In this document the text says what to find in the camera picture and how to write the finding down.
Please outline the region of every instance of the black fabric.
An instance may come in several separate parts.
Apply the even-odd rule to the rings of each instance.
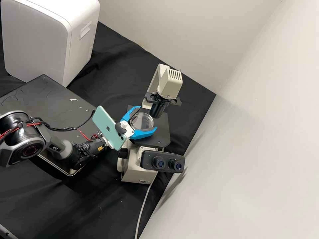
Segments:
[[[128,104],[141,104],[159,63],[163,62],[99,23],[92,58],[68,89],[120,119]],[[0,89],[4,79],[7,76],[0,78]],[[23,84],[13,77],[7,81],[12,82],[7,91]],[[182,106],[166,110],[171,144],[165,150],[184,154],[215,94],[183,75],[179,97]],[[134,238],[148,186],[120,181],[116,151],[106,152],[74,178],[63,181],[32,162],[0,169],[0,224],[17,237]],[[158,173],[145,204],[139,235],[170,178],[171,174]]]

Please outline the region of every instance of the microscope focus knob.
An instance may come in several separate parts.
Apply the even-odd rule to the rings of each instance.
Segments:
[[[128,155],[129,155],[129,149],[128,148],[121,148],[120,151],[117,154],[117,156],[119,158],[124,158],[124,159],[126,159]]]

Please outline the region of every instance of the white wall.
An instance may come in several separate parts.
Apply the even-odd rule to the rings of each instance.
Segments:
[[[319,20],[284,0],[217,96],[141,238],[319,238]]]
[[[220,92],[280,0],[99,0],[99,20]]]

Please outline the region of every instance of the ventilation grille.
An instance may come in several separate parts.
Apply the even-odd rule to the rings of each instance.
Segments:
[[[169,72],[169,77],[170,78],[177,79],[177,80],[181,80],[182,79],[180,71],[169,69],[168,72]]]

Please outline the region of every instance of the microscope power cable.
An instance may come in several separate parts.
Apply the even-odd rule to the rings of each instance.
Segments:
[[[149,187],[148,187],[148,189],[147,189],[147,192],[146,192],[146,195],[145,195],[145,198],[144,198],[144,201],[143,201],[141,210],[140,210],[139,218],[138,218],[138,220],[137,220],[137,225],[136,225],[136,231],[135,231],[135,237],[134,237],[134,239],[137,239],[137,236],[138,236],[138,233],[139,233],[140,220],[141,220],[141,217],[142,217],[142,212],[143,212],[143,209],[144,209],[144,206],[145,206],[145,202],[146,202],[147,196],[148,196],[148,194],[149,194],[149,192],[150,192],[150,189],[151,189],[151,187],[152,187],[152,184],[153,184],[153,182],[154,182],[154,180],[155,180],[155,178],[156,178],[156,176],[157,176],[157,173],[158,173],[158,172],[156,172],[156,175],[155,175],[153,181],[151,182],[151,184],[149,185]]]

